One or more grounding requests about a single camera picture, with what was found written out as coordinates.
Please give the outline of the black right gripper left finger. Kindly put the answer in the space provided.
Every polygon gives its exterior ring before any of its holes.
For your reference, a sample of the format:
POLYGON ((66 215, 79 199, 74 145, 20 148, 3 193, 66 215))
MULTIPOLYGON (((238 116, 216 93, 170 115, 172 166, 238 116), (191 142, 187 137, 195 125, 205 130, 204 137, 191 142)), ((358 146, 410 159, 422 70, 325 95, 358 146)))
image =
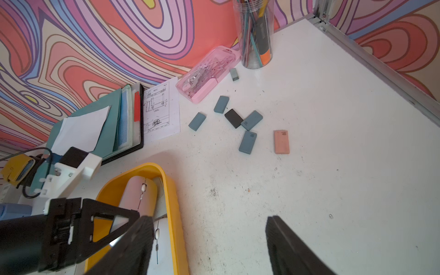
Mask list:
POLYGON ((146 275, 154 242, 152 217, 140 217, 86 274, 146 275))

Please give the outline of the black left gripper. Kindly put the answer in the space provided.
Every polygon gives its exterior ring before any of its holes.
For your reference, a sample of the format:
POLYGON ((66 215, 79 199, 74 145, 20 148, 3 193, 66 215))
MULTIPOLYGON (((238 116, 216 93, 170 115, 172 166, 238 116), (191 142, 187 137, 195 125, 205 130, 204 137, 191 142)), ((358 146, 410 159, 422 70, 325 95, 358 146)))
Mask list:
POLYGON ((101 250, 107 252, 110 243, 122 236, 140 214, 92 199, 58 198, 49 201, 45 217, 39 272, 56 272, 101 250))

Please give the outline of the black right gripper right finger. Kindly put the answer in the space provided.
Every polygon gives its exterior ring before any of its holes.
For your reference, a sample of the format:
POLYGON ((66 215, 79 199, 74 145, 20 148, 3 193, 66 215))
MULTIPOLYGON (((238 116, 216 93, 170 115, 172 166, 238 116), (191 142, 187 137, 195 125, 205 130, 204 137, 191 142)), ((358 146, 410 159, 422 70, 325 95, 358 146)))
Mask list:
POLYGON ((265 233, 275 275, 334 274, 279 216, 268 217, 265 233))

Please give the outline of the yellow storage box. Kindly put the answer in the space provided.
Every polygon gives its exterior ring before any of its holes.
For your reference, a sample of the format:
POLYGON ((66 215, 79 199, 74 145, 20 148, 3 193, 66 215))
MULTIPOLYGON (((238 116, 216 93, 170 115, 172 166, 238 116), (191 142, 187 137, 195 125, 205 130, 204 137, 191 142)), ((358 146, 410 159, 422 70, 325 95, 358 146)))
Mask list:
POLYGON ((145 163, 111 179, 100 190, 96 200, 119 207, 126 185, 133 176, 143 176, 153 180, 157 184, 158 198, 155 212, 152 216, 154 223, 162 218, 168 218, 173 257, 173 275, 189 274, 186 243, 184 241, 176 184, 159 165, 155 163, 145 163))

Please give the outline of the white mouse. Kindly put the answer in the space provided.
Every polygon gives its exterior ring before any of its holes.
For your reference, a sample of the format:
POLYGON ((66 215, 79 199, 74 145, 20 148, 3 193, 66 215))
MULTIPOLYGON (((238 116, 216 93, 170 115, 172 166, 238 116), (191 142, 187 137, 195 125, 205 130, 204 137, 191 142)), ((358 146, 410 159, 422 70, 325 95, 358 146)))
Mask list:
POLYGON ((155 236, 148 266, 148 275, 173 275, 173 257, 168 218, 154 223, 155 236))

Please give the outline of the pale pink mouse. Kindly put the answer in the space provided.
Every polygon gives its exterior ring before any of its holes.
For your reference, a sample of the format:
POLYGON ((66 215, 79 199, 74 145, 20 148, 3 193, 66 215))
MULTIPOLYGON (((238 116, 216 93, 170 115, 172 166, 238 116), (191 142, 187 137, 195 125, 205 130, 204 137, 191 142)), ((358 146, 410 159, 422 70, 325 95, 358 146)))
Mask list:
POLYGON ((122 195, 119 207, 136 210, 140 216, 152 217, 158 198, 157 184, 143 176, 133 176, 129 179, 122 195))

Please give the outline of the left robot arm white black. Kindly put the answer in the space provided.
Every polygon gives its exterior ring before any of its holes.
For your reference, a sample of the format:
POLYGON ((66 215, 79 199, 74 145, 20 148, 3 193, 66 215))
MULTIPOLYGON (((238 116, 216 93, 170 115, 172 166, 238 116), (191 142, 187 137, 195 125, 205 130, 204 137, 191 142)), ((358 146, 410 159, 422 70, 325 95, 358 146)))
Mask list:
POLYGON ((1 274, 58 271, 78 264, 122 236, 140 217, 136 210, 93 199, 57 198, 48 213, 1 221, 1 274), (96 222, 127 221, 99 240, 96 222))

